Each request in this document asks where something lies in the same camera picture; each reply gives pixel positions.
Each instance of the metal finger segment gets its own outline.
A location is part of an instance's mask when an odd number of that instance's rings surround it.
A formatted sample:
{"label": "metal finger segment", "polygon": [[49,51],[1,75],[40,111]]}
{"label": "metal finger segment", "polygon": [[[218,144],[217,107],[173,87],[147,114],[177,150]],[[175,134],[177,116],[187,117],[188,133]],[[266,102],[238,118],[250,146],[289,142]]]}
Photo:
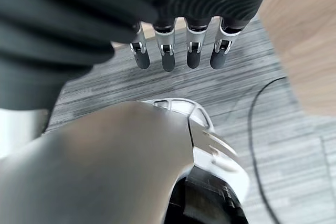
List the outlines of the metal finger segment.
{"label": "metal finger segment", "polygon": [[138,67],[141,69],[146,69],[150,64],[146,48],[146,38],[145,34],[143,33],[141,23],[137,24],[137,28],[138,32],[136,33],[136,38],[132,43],[130,43],[130,47]]}
{"label": "metal finger segment", "polygon": [[225,25],[224,19],[221,17],[219,28],[217,30],[214,49],[210,59],[210,65],[214,69],[220,69],[224,66],[227,53],[238,38],[244,27],[232,28]]}
{"label": "metal finger segment", "polygon": [[175,68],[175,23],[175,18],[162,19],[153,25],[158,48],[162,56],[162,67],[167,72],[171,72]]}
{"label": "metal finger segment", "polygon": [[187,64],[190,68],[197,68],[201,60],[201,50],[210,18],[186,18]]}

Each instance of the wooden surface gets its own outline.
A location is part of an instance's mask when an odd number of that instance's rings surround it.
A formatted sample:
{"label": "wooden surface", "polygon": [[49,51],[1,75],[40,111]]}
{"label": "wooden surface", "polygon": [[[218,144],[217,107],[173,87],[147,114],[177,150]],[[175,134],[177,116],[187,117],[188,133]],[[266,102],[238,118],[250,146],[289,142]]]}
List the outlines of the wooden surface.
{"label": "wooden surface", "polygon": [[336,115],[336,0],[265,0],[260,18],[303,108]]}
{"label": "wooden surface", "polygon": [[[250,175],[251,187],[244,202],[249,224],[272,224],[253,172],[247,114],[261,87],[283,76],[284,72],[258,20],[251,22],[239,36],[225,67],[212,69],[209,61],[217,27],[218,22],[209,26],[201,63],[196,69],[186,64],[183,29],[176,32],[176,68],[169,73],[162,69],[154,39],[147,42],[151,64],[146,70],[137,67],[129,46],[118,48],[113,59],[66,85],[55,107],[50,129],[123,101],[164,97],[195,100],[210,115],[216,133],[236,150]],[[283,224],[336,223],[332,187],[334,183],[336,189],[336,141],[333,138],[336,126],[323,121],[318,128],[320,137],[286,80],[269,86],[258,99],[253,116],[256,158],[265,193]]]}

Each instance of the striped carpet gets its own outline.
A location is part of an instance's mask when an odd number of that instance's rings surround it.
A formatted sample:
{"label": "striped carpet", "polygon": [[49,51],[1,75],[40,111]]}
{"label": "striped carpet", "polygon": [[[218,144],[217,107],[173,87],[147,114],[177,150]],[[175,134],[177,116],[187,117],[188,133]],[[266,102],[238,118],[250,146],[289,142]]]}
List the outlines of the striped carpet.
{"label": "striped carpet", "polygon": [[[156,41],[148,41],[151,65],[137,68],[129,47],[111,61],[69,83],[51,119],[55,129],[74,118],[127,100],[183,97],[200,103],[217,133],[240,154],[251,177],[244,210],[252,224],[271,223],[260,199],[247,143],[247,113],[253,97],[272,79],[284,76],[261,23],[251,22],[213,70],[209,59],[217,29],[212,22],[197,69],[186,65],[185,31],[176,32],[176,68],[164,72]],[[288,81],[267,88],[257,102],[254,139],[266,195],[282,223],[336,223],[336,120],[307,117]]]}

